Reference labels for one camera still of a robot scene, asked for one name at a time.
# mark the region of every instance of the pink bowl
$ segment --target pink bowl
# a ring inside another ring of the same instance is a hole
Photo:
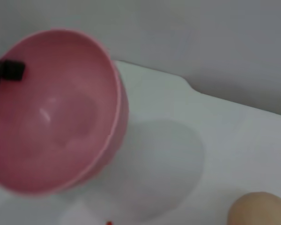
[[[128,120],[125,89],[103,47],[79,32],[50,30],[5,58],[26,70],[21,82],[0,83],[0,185],[45,194],[96,175]]]

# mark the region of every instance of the white surface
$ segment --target white surface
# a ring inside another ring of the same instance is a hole
[[[118,62],[128,133],[89,184],[41,199],[0,190],[0,225],[223,225],[240,195],[281,197],[281,116]]]
[[[114,59],[281,114],[281,0],[0,0],[0,53],[37,30],[94,35]]]

